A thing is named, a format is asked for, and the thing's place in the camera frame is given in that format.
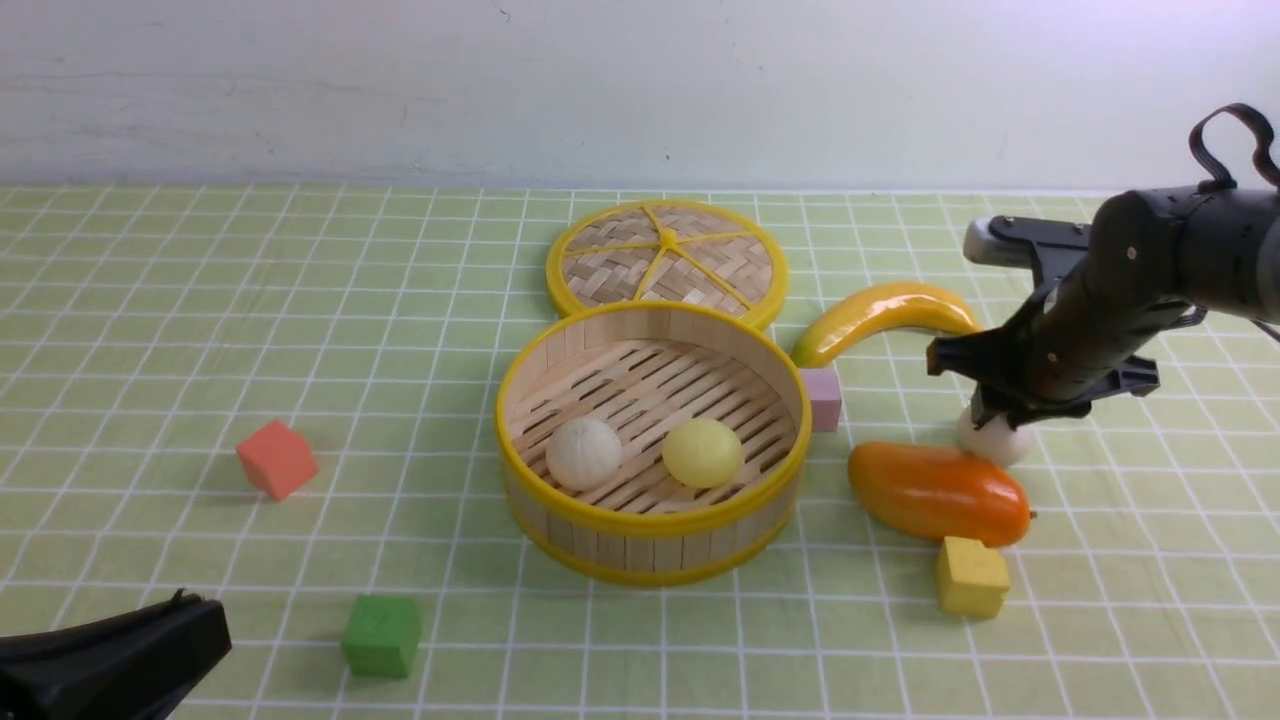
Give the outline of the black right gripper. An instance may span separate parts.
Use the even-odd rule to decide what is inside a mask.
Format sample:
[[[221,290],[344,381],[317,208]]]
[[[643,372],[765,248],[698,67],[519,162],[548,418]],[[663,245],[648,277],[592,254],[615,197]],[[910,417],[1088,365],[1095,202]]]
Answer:
[[[1181,268],[1192,219],[1208,201],[1128,191],[1091,224],[1001,215],[1007,237],[1030,250],[1033,292],[1000,328],[932,340],[927,373],[988,379],[972,397],[977,428],[998,416],[1012,429],[1082,420],[1094,401],[1155,392],[1158,365],[1140,347],[1210,310]]]

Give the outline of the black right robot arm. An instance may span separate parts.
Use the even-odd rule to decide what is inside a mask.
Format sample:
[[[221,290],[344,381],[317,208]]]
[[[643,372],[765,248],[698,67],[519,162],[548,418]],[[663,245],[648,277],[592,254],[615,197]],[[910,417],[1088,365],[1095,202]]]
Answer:
[[[1028,269],[1034,288],[1002,324],[940,338],[931,375],[975,382],[974,427],[1080,419],[1117,395],[1160,386],[1139,350],[1206,313],[1277,322],[1277,193],[1257,190],[1128,191],[1089,223],[1027,217],[973,222],[965,256]]]

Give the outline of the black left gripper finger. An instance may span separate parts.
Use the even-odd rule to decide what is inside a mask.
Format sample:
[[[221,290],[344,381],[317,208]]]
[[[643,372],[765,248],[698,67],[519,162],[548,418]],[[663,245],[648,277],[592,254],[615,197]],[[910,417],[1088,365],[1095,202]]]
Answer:
[[[4,719],[166,719],[230,652],[219,600],[160,603],[1,641]]]

